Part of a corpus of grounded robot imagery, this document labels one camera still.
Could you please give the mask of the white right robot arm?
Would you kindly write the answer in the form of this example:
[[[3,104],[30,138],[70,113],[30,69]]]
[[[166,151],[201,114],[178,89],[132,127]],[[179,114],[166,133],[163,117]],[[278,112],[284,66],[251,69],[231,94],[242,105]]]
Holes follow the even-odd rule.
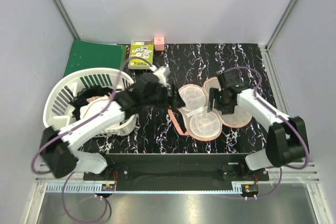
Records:
[[[302,158],[308,163],[309,144],[301,117],[279,111],[256,89],[231,74],[212,77],[203,88],[209,98],[208,110],[214,111],[225,126],[242,128],[255,119],[267,131],[266,147],[241,161],[238,173],[242,179],[250,180],[260,169],[289,166]]]

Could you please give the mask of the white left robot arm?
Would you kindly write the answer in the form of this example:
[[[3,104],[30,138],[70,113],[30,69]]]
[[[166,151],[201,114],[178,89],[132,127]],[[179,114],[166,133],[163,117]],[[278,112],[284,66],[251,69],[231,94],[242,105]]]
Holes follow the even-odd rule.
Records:
[[[166,80],[145,74],[129,88],[112,95],[112,100],[97,114],[57,131],[50,126],[43,131],[41,157],[55,178],[73,172],[92,173],[103,180],[113,175],[113,166],[100,153],[79,151],[91,138],[138,114],[146,106],[178,109],[185,106],[177,87],[166,86]]]

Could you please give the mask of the pink satin bra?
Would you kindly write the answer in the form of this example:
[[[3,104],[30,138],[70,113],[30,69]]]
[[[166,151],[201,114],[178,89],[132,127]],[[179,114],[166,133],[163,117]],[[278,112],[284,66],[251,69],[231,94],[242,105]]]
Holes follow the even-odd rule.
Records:
[[[86,101],[88,103],[91,103],[93,101],[96,101],[96,100],[110,100],[110,97],[109,96],[102,96],[102,97],[99,97],[99,96],[94,96],[94,97],[91,97],[91,98],[87,98]]]

